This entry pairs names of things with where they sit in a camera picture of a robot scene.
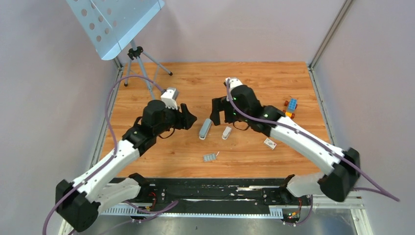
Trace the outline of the small white staple box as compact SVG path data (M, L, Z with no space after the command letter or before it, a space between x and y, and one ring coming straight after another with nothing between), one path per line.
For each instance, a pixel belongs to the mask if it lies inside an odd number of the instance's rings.
M272 150L274 150L277 146L277 144L269 138L266 138L263 143Z

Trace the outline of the white staple tray with staples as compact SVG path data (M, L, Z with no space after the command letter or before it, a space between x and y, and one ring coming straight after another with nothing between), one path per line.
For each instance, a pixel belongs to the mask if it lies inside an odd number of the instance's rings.
M217 155L215 153L206 154L203 156L203 161L210 162L210 161L216 160L216 158L217 158Z

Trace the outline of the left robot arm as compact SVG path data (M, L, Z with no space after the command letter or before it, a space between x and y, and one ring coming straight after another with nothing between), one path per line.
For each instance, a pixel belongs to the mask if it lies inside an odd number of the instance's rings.
M179 109L173 109L161 100L149 101L142 116L136 119L112 151L84 174L71 182L62 180L56 186L56 212L75 231L83 232L108 208L133 198L145 202L150 189L137 173L113 186L107 184L150 149L162 133L170 129L188 130L196 120L197 117L184 103Z

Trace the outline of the light blue white stapler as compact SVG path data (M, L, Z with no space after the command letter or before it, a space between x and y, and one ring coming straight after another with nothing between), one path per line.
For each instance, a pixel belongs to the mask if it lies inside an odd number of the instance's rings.
M200 131L199 131L199 139L201 139L201 140L206 139L211 125L212 125L212 120L209 119L209 118L206 118L203 125L202 125L202 127L201 127L201 129L200 129Z

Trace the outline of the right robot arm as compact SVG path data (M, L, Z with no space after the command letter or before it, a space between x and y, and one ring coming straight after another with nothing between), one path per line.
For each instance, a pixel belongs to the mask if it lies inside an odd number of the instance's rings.
M254 91L247 85L228 85L227 96L212 99L210 119L215 126L221 123L220 112L226 123L241 121L255 132L274 138L302 154L316 165L320 172L308 175L289 175L280 186L279 197L292 204L299 197L324 194L343 202L354 188L361 173L360 154L350 147L347 150L329 144L314 136L287 117L282 110L263 106Z

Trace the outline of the white stapler tray piece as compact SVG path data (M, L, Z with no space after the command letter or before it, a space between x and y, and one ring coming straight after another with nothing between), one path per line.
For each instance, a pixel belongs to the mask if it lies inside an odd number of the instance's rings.
M222 139L226 140L229 137L231 131L232 131L231 127L229 127L229 126L225 127L225 130L222 133Z

